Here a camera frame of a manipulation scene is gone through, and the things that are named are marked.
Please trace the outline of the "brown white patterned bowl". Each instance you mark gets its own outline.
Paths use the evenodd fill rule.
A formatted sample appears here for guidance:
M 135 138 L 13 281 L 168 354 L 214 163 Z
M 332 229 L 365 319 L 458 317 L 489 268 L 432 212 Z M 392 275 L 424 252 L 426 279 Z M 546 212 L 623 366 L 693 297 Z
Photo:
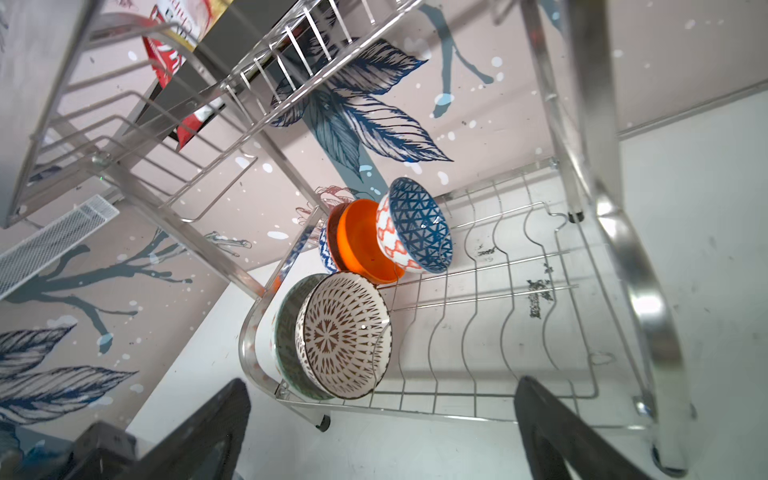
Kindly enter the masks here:
M 391 361 L 394 337 L 385 300 L 361 275 L 328 275 L 304 300 L 294 342 L 318 389 L 341 400 L 361 399 L 380 384 Z

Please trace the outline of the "blue triangle pattern bowl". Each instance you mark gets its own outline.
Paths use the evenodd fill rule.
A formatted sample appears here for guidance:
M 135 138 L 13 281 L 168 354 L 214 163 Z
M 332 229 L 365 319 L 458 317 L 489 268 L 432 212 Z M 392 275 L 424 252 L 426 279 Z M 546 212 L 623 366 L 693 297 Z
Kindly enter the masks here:
M 382 253 L 408 272 L 443 274 L 452 263 L 453 241 L 440 206 L 408 177 L 395 179 L 379 202 L 376 236 Z

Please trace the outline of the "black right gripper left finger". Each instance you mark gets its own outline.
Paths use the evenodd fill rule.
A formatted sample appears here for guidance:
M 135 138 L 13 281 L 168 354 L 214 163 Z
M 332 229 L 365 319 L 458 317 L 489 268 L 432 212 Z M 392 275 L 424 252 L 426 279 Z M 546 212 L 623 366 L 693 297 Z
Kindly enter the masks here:
M 232 479 L 247 429 L 245 383 L 227 383 L 121 479 Z

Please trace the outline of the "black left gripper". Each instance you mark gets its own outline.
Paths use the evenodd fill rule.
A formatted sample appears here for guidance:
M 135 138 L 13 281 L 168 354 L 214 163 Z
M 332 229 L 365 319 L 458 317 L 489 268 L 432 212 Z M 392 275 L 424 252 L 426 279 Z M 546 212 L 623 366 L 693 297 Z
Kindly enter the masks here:
M 137 461 L 136 437 L 97 421 L 75 441 L 59 478 L 116 479 Z

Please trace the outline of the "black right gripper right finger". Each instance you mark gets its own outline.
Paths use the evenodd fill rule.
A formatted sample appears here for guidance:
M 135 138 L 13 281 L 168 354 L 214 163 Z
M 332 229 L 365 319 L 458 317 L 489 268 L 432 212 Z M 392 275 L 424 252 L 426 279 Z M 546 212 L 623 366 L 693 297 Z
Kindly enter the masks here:
M 646 479 L 535 378 L 520 379 L 514 398 L 527 462 L 535 479 Z

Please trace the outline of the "red patterned bowl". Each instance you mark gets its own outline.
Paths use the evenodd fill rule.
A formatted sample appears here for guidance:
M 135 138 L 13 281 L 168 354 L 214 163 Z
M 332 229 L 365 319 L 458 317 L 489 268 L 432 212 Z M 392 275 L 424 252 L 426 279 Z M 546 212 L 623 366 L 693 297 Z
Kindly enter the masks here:
M 342 203 L 331 209 L 319 238 L 320 258 L 326 270 L 331 274 L 348 270 L 341 256 L 337 240 L 340 220 L 347 206 L 348 203 Z

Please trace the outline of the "orange plastic bowl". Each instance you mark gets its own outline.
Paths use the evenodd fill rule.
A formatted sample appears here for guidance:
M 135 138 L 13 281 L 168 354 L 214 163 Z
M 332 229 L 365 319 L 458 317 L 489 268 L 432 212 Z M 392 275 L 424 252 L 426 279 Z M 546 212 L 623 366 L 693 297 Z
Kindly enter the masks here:
M 376 236 L 378 203 L 359 199 L 348 204 L 337 230 L 337 245 L 346 270 L 365 277 L 374 285 L 392 284 L 405 274 L 386 257 Z

